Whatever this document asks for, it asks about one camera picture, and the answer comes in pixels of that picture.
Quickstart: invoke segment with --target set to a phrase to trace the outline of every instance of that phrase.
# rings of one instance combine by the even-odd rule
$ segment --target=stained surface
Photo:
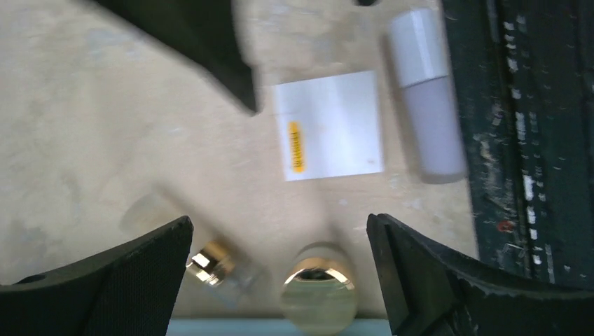
[[[152,188],[263,263],[270,283],[237,311],[184,282],[177,316],[278,316],[280,284],[304,246],[351,257],[363,316],[384,316],[365,233],[388,213],[474,256],[467,183],[420,182],[412,131],[384,55],[388,20],[424,1],[238,1],[240,47],[258,65],[250,118],[149,37],[72,1],[0,4],[0,282],[127,241],[125,211]],[[373,69],[383,174],[284,182],[270,85]]]

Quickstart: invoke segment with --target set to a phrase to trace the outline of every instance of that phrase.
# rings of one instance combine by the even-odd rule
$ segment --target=white cap
[[[395,17],[389,36],[401,87],[448,75],[448,58],[432,9],[415,9]]]

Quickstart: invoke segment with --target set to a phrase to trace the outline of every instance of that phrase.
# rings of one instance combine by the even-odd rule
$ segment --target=perfume bottle
[[[352,268],[332,243],[306,246],[294,260],[281,293],[281,309],[309,335],[336,335],[357,314]]]
[[[166,196],[153,192],[138,199],[124,214],[120,227],[130,234],[142,235],[179,217],[186,216]],[[186,261],[186,278],[223,300],[236,305],[256,282],[261,268],[243,253],[232,250],[210,227],[197,220]]]

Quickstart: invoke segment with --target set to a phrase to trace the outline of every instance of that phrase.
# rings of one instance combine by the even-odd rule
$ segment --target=gold band
[[[186,272],[210,286],[220,285],[235,268],[229,251],[219,242],[209,241],[186,265]]]
[[[293,269],[290,271],[289,276],[284,282],[284,285],[286,286],[294,279],[304,281],[303,279],[300,279],[299,276],[306,271],[312,270],[322,271],[323,273],[342,283],[349,291],[354,290],[352,276],[346,266],[332,259],[318,257],[307,258],[298,262],[297,265],[295,265],[295,267],[293,267]]]

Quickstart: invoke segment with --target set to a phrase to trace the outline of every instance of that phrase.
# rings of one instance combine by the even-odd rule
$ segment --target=light blue strip
[[[303,336],[288,320],[275,319],[195,319],[171,320],[167,336]],[[388,336],[388,321],[357,319],[340,336]]]

